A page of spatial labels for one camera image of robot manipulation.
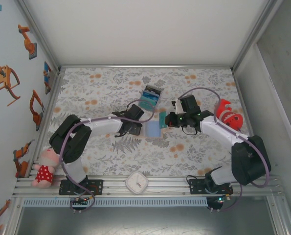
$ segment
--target white square clock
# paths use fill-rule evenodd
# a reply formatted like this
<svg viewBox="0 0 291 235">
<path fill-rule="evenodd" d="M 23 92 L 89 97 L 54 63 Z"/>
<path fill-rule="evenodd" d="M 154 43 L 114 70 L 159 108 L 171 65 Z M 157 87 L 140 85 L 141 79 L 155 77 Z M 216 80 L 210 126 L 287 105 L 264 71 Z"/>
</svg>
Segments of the white square clock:
<svg viewBox="0 0 291 235">
<path fill-rule="evenodd" d="M 126 180 L 127 188 L 134 194 L 142 193 L 148 184 L 149 180 L 138 171 L 133 172 Z"/>
</svg>

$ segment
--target vent grille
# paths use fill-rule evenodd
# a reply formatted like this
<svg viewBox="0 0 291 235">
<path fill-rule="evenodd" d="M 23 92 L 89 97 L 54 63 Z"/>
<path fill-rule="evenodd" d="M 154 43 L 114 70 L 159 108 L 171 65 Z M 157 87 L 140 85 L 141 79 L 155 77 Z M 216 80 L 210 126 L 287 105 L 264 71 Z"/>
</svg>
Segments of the vent grille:
<svg viewBox="0 0 291 235">
<path fill-rule="evenodd" d="M 24 207 L 69 207 L 70 198 L 26 198 Z M 88 200 L 87 207 L 93 202 Z M 94 207 L 207 207 L 206 197 L 96 198 Z"/>
</svg>

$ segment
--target table surface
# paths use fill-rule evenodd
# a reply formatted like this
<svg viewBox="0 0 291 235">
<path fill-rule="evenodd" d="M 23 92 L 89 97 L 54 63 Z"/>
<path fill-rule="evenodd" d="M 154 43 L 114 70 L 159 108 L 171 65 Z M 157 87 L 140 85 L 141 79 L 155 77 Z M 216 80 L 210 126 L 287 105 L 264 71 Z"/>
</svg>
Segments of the table surface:
<svg viewBox="0 0 291 235">
<path fill-rule="evenodd" d="M 68 68 L 44 148 L 49 147 L 49 138 L 68 115 L 96 118 L 125 110 L 129 102 L 140 98 L 146 85 L 163 90 L 153 120 L 159 120 L 159 112 L 171 111 L 171 101 L 194 87 L 215 90 L 231 102 L 232 111 L 243 115 L 229 69 Z M 198 90 L 193 94 L 201 110 L 213 112 L 217 98 L 212 93 Z M 146 112 L 142 119 L 150 114 Z M 241 131 L 248 133 L 245 122 Z M 203 133 L 189 136 L 180 128 L 164 129 L 161 139 L 114 136 L 105 134 L 89 139 L 82 155 L 88 175 L 130 175 L 135 170 L 155 176 L 204 175 L 215 167 L 230 164 L 231 160 L 229 150 L 216 140 Z M 62 175 L 62 169 L 58 167 L 55 174 Z"/>
</svg>

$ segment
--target pink stuffed animal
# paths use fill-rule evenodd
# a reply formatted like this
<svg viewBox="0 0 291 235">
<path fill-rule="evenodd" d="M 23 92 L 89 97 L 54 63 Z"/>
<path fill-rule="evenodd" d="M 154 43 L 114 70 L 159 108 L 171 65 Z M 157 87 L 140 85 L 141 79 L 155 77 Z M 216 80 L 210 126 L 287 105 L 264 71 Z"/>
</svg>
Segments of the pink stuffed animal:
<svg viewBox="0 0 291 235">
<path fill-rule="evenodd" d="M 31 186 L 37 188 L 48 188 L 53 183 L 55 167 L 59 165 L 59 155 L 52 148 L 42 151 L 40 165 L 34 165 L 34 169 L 38 171 L 36 179 L 32 181 Z"/>
</svg>

